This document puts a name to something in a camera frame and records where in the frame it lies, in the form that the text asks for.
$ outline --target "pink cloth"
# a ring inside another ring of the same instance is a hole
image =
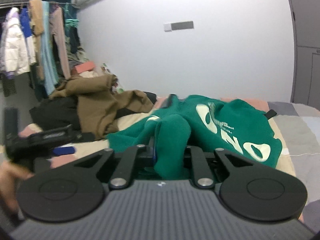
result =
[[[159,98],[157,97],[156,103],[153,105],[153,109],[159,109],[162,105],[162,103],[166,100],[167,98]]]
[[[69,79],[71,75],[70,75],[69,61],[68,61],[67,48],[66,48],[66,39],[64,34],[62,8],[60,7],[57,8],[50,15],[50,27],[51,27],[51,34],[54,36],[54,40],[56,41],[56,44],[58,47],[58,54],[59,54],[63,75],[65,79]]]
[[[80,65],[75,66],[75,69],[78,74],[84,72],[84,71],[90,71],[93,70],[96,67],[93,61],[88,61],[85,63],[82,63]]]
[[[71,163],[73,161],[77,160],[74,154],[69,155],[62,155],[59,157],[53,157],[51,159],[51,168],[58,168],[64,164]]]
[[[19,137],[28,137],[31,134],[36,133],[29,126],[27,126],[22,132],[19,133]]]

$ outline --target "green sweatshirt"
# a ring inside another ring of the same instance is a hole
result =
[[[184,178],[187,143],[205,152],[225,148],[274,168],[282,144],[273,138],[264,113],[240,99],[226,103],[198,95],[184,100],[173,96],[169,108],[158,109],[126,130],[108,134],[107,139],[110,148],[121,152],[136,144],[148,145],[154,136],[158,158],[154,169],[163,179]]]

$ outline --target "light blue towel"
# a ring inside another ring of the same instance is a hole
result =
[[[42,1],[44,33],[41,35],[41,60],[44,68],[44,87],[50,95],[58,83],[57,67],[53,59],[51,33],[49,29],[49,2]]]

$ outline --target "silver bolt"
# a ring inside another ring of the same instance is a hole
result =
[[[121,187],[127,183],[127,181],[123,178],[114,178],[110,181],[110,183],[115,187]]]
[[[198,184],[203,187],[211,186],[213,184],[213,180],[209,178],[201,178],[201,179],[198,179]]]

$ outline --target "hanging clothes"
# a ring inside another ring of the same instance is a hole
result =
[[[36,37],[36,59],[38,62],[37,70],[37,78],[39,81],[44,81],[44,67],[41,61],[41,36],[44,32],[43,26],[43,8],[42,8],[42,0],[29,0],[29,13],[31,14],[31,26],[33,29],[33,33]]]
[[[66,3],[64,6],[64,28],[67,37],[70,37],[71,27],[78,28],[78,22],[76,8],[69,3]]]
[[[54,36],[54,40],[58,47],[59,59],[60,59],[63,75],[65,79],[69,79],[71,75],[70,75],[68,55],[67,55],[67,49],[66,49],[65,32],[63,27],[62,8],[57,8],[50,15],[50,27],[51,27],[51,34]]]
[[[89,61],[86,52],[81,47],[78,36],[78,23],[76,8],[66,3],[64,7],[64,28],[66,34],[66,48],[69,60],[85,63]]]
[[[44,33],[41,35],[41,62],[44,69],[44,87],[48,95],[50,95],[55,85],[58,84],[59,78],[57,67],[53,60],[51,33],[49,30],[49,2],[42,1],[43,8],[43,26]]]
[[[30,65],[36,62],[35,48],[33,46],[32,31],[30,28],[30,18],[27,8],[22,8],[20,14],[21,29],[26,39],[27,52]]]
[[[76,27],[70,28],[70,52],[72,54],[77,53],[80,46],[80,39],[78,35],[78,29]]]
[[[29,87],[33,89],[36,99],[41,102],[43,99],[48,98],[47,92],[43,86],[39,82],[37,77],[37,64],[33,64],[30,66],[29,74]]]
[[[12,8],[6,16],[0,41],[0,69],[8,79],[30,71],[27,46],[23,36],[19,9]]]
[[[0,16],[0,39],[2,36],[2,25],[4,24],[4,22],[5,22],[5,16]]]

